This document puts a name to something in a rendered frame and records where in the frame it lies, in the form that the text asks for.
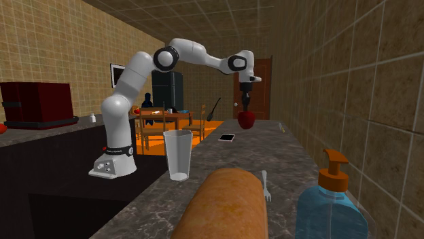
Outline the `dark red toaster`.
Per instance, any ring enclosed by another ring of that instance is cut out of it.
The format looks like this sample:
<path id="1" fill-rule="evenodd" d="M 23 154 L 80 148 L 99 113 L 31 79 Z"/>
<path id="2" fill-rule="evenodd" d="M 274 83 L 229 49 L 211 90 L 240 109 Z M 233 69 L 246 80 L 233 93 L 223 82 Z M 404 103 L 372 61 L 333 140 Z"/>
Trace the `dark red toaster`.
<path id="1" fill-rule="evenodd" d="M 43 82 L 0 83 L 5 126 L 47 130 L 76 124 L 69 84 Z"/>

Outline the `dark blue figure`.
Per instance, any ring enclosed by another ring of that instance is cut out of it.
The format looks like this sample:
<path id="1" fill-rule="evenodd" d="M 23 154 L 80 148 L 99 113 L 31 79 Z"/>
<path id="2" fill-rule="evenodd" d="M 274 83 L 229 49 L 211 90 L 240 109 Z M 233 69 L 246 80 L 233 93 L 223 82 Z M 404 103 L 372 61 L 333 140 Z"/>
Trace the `dark blue figure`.
<path id="1" fill-rule="evenodd" d="M 145 93 L 145 100 L 141 104 L 142 108 L 150 108 L 153 107 L 153 103 L 151 101 L 151 94 L 149 92 Z M 151 126 L 154 124 L 153 120 L 146 120 L 146 124 L 150 124 Z"/>

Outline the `wooden chair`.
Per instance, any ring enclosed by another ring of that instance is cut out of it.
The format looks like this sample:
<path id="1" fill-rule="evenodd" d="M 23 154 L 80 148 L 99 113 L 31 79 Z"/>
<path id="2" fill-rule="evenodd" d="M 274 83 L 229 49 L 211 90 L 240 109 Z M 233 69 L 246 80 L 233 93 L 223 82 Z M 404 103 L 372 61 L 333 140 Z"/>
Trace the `wooden chair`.
<path id="1" fill-rule="evenodd" d="M 191 132 L 197 132 L 199 135 L 199 141 L 201 142 L 205 138 L 205 121 L 206 121 L 206 105 L 202 105 L 200 110 L 200 122 L 199 124 L 189 124 L 184 126 L 183 130 L 190 130 Z"/>
<path id="2" fill-rule="evenodd" d="M 139 120 L 139 126 L 136 127 L 136 135 L 141 140 L 142 153 L 145 153 L 145 149 L 149 147 L 150 136 L 163 136 L 163 133 L 168 130 L 165 115 L 164 107 L 140 108 L 137 118 Z M 162 120 L 162 126 L 159 128 L 147 128 L 146 120 Z"/>

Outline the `red apple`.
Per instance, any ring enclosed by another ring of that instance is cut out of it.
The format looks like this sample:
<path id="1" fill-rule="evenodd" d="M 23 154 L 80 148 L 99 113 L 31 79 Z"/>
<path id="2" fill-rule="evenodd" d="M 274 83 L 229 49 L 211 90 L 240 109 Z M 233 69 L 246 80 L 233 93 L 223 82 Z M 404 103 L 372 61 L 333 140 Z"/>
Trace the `red apple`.
<path id="1" fill-rule="evenodd" d="M 238 112 L 237 116 L 238 124 L 242 129 L 250 129 L 255 123 L 255 115 L 250 111 Z"/>

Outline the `white drinking cup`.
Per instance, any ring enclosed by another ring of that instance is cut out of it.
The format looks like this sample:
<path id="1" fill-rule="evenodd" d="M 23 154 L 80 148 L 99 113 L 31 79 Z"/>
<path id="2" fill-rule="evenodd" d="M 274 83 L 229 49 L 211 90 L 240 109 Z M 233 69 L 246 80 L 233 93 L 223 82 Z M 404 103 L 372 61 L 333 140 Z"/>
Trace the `white drinking cup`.
<path id="1" fill-rule="evenodd" d="M 184 181 L 190 175 L 192 132 L 169 130 L 163 133 L 170 179 Z"/>

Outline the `black robot stand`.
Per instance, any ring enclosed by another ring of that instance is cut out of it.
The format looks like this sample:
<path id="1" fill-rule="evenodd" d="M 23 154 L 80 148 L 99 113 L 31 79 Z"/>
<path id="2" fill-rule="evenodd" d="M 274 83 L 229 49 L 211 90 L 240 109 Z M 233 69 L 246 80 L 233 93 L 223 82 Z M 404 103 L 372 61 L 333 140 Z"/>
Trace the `black robot stand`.
<path id="1" fill-rule="evenodd" d="M 0 239 L 89 239 L 166 170 L 163 155 L 139 155 L 137 170 L 88 173 L 106 146 L 103 125 L 0 147 Z"/>

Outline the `white framed wall picture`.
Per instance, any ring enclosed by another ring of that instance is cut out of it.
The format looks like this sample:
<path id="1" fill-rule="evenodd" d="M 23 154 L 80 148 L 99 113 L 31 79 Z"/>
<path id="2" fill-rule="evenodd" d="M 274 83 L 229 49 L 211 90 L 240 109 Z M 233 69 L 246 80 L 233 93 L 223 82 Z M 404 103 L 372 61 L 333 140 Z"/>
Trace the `white framed wall picture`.
<path id="1" fill-rule="evenodd" d="M 117 65 L 117 64 L 110 64 L 110 70 L 111 70 L 111 87 L 115 88 L 116 84 L 123 73 L 125 69 L 124 65 Z"/>

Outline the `black refrigerator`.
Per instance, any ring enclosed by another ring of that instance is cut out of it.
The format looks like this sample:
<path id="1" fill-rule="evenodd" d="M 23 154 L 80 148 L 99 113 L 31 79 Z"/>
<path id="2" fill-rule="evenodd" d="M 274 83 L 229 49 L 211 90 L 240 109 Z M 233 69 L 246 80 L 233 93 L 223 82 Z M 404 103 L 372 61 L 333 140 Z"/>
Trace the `black refrigerator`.
<path id="1" fill-rule="evenodd" d="M 153 106 L 183 110 L 183 74 L 152 71 Z"/>

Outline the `blue soap dispenser orange pump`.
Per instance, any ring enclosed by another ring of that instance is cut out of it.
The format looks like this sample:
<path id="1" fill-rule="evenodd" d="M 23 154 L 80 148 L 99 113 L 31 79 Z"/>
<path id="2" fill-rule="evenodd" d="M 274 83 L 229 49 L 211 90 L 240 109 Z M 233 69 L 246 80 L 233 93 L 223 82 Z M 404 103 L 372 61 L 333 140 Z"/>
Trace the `blue soap dispenser orange pump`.
<path id="1" fill-rule="evenodd" d="M 340 170 L 349 161 L 337 150 L 325 152 L 329 166 L 298 198 L 295 239 L 367 239 L 368 222 L 347 197 L 349 176 Z"/>

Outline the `brown wooden door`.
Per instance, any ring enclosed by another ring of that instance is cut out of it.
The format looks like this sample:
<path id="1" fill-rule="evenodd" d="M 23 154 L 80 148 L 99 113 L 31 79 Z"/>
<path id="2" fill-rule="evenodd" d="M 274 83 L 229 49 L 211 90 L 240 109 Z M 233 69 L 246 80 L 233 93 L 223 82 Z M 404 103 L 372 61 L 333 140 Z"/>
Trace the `brown wooden door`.
<path id="1" fill-rule="evenodd" d="M 272 57 L 255 59 L 254 74 L 261 77 L 261 82 L 253 83 L 248 110 L 255 115 L 257 120 L 268 120 L 270 118 L 270 84 L 272 73 Z M 239 86 L 239 74 L 234 74 L 234 106 L 233 118 L 236 119 L 238 112 L 243 110 L 242 92 Z"/>

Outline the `black spatula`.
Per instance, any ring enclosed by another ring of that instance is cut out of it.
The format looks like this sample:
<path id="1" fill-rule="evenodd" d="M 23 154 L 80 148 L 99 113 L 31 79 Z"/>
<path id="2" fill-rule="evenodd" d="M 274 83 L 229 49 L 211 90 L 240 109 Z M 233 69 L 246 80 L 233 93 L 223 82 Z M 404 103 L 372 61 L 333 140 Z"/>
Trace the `black spatula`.
<path id="1" fill-rule="evenodd" d="M 207 116 L 207 121 L 210 122 L 213 119 L 213 114 L 214 114 L 214 110 L 218 104 L 218 102 L 220 101 L 221 98 L 219 98 L 214 106 L 214 108 L 211 110 L 211 112 L 208 114 Z"/>

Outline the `silver fork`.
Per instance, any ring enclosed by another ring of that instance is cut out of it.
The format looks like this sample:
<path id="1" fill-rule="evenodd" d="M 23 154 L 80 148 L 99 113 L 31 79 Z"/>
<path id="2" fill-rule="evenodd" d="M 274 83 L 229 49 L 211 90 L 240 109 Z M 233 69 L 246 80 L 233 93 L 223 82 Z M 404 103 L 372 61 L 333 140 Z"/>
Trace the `silver fork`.
<path id="1" fill-rule="evenodd" d="M 262 178 L 263 178 L 263 192 L 264 192 L 264 197 L 266 199 L 267 202 L 271 202 L 272 201 L 272 196 L 270 194 L 270 192 L 268 191 L 267 188 L 267 172 L 265 170 L 262 171 Z"/>

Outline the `brown bread loaf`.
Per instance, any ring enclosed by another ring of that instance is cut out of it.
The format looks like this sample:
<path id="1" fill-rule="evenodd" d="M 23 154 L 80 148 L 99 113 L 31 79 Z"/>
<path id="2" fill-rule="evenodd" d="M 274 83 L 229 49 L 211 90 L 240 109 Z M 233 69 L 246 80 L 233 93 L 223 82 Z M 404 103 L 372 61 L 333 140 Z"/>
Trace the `brown bread loaf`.
<path id="1" fill-rule="evenodd" d="M 213 171 L 190 200 L 171 239 L 269 239 L 261 181 L 240 168 Z"/>

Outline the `wooden dining table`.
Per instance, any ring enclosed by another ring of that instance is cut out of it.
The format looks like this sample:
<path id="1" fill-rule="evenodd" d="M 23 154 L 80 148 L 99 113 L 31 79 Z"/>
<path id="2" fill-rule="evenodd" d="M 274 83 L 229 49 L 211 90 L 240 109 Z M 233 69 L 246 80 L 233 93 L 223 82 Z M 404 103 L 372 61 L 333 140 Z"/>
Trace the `wooden dining table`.
<path id="1" fill-rule="evenodd" d="M 137 120 L 143 118 L 143 120 L 160 120 L 163 122 L 170 121 L 174 122 L 175 129 L 180 129 L 180 121 L 184 119 L 192 119 L 190 113 L 169 113 L 163 108 L 149 107 L 149 108 L 136 108 L 131 107 L 129 114 L 135 116 Z"/>

